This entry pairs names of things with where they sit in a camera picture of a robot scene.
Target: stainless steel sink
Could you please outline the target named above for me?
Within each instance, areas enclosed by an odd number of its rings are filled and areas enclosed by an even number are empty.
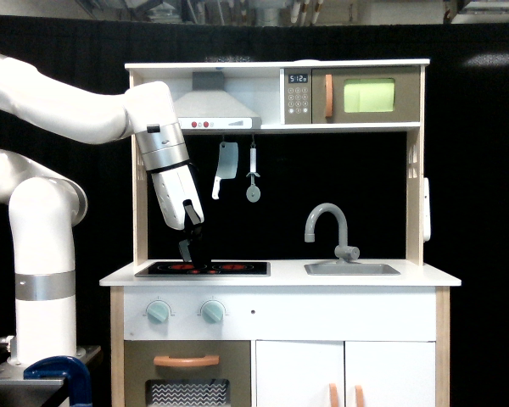
[[[361,265],[359,263],[321,263],[305,265],[313,276],[398,276],[399,271],[389,265]]]

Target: black backdrop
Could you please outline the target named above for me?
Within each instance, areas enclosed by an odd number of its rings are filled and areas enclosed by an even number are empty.
[[[0,16],[0,53],[108,94],[128,88],[127,62],[431,59],[425,172],[433,236],[425,261],[463,283],[451,290],[451,403],[509,405],[509,64],[495,65],[509,62],[509,25],[281,29]],[[479,55],[484,64],[471,62]],[[321,202],[344,210],[362,257],[404,257],[405,134],[257,137],[256,204],[244,197],[250,137],[232,139],[240,145],[238,178],[223,182],[215,202],[208,197],[221,137],[187,138],[212,257],[332,256],[337,227],[330,217],[317,225],[317,243],[302,241],[306,216]],[[74,230],[78,343],[102,346],[94,405],[109,405],[109,290],[98,281],[131,262],[130,142],[87,146],[0,112],[0,148],[68,176],[87,193],[88,215]],[[150,256],[175,258],[169,242],[176,236],[150,198]],[[13,332],[13,248],[0,205],[0,335]]]

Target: orange handle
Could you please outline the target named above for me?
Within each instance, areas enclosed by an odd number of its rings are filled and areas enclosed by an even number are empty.
[[[203,358],[179,358],[172,359],[170,356],[155,356],[155,366],[166,367],[198,367],[198,366],[212,366],[219,364],[219,355],[206,355]]]
[[[338,387],[334,383],[330,383],[330,407],[339,407]]]
[[[361,385],[355,386],[356,392],[356,407],[364,407],[364,391]]]
[[[332,117],[333,115],[333,83],[332,75],[326,75],[326,110],[324,117]]]

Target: oven handle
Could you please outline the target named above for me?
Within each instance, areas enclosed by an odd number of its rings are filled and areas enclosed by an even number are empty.
[[[326,109],[324,110],[324,117],[332,117],[332,115],[333,115],[333,82],[332,82],[331,74],[326,75],[325,88],[326,88]]]
[[[165,367],[199,367],[219,364],[219,355],[206,355],[203,358],[171,358],[170,356],[155,356],[155,366]]]

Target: black stovetop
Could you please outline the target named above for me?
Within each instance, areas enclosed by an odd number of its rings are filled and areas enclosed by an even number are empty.
[[[270,264],[266,261],[212,261],[204,267],[192,263],[157,261],[147,269],[136,273],[136,277],[178,276],[269,276]]]

